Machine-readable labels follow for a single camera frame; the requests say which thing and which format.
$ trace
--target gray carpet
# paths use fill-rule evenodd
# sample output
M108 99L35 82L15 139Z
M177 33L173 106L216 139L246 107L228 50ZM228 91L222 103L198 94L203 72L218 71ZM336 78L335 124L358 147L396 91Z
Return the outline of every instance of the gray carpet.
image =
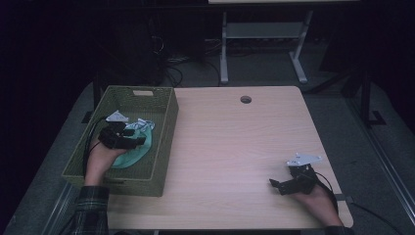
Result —
M305 47L300 57L309 77L307 84L297 81L286 51L282 48L275 55L264 53L230 58L230 81L227 86L295 85L307 90L331 77L328 72L318 71L323 46ZM207 60L219 69L217 56ZM182 86L216 86L218 77L211 65L189 63L177 66L184 75ZM170 85L168 79L163 85ZM367 130L354 114L350 103L355 104L358 97L353 100L343 98L341 87L339 82L318 95L304 95L304 100L344 194L390 221L403 234L415 234L415 227L386 177ZM387 122L387 125L374 126L371 131L392 157L393 164L413 195L415 185L411 179L415 171L411 167L415 165L414 136L394 112L385 93L375 85L371 105L372 109L380 111ZM76 191L72 190L67 198L57 201L67 185L61 174L86 127L81 123L82 119L92 108L92 86L89 85L74 104L5 234L57 234L70 218ZM356 234L396 234L370 213L352 205L349 208ZM302 231L302 234L321 234L321 231Z

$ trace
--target hand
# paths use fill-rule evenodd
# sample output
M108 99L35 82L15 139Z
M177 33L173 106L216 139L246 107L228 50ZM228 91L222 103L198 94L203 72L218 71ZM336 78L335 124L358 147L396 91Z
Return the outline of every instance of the hand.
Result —
M295 193L291 197L303 204L324 226L344 226L329 195L321 186L315 185L308 195Z
M98 139L94 139L86 168L84 186L100 186L103 183L105 173L113 165L115 159L127 150L109 149Z

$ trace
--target person's arm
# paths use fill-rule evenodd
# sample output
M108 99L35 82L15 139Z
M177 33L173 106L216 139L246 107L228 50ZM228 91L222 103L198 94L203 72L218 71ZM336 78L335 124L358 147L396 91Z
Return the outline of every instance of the person's arm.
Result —
M91 143L84 186L76 202L70 234L109 234L107 207L110 190L103 185L107 170L126 150L112 150L98 140Z
M326 235L353 235L350 228L343 225L327 192L319 185L315 185L310 194L292 194L291 197L299 201L325 227Z

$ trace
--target wooden table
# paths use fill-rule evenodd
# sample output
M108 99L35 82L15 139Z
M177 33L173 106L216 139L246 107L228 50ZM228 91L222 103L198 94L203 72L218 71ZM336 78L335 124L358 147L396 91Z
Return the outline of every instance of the wooden table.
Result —
M313 168L341 189L296 87L175 89L179 114L164 194L111 195L113 229L306 229L321 225L268 179L291 179L295 153L321 156ZM243 104L242 96L252 102ZM339 202L346 226L352 218Z

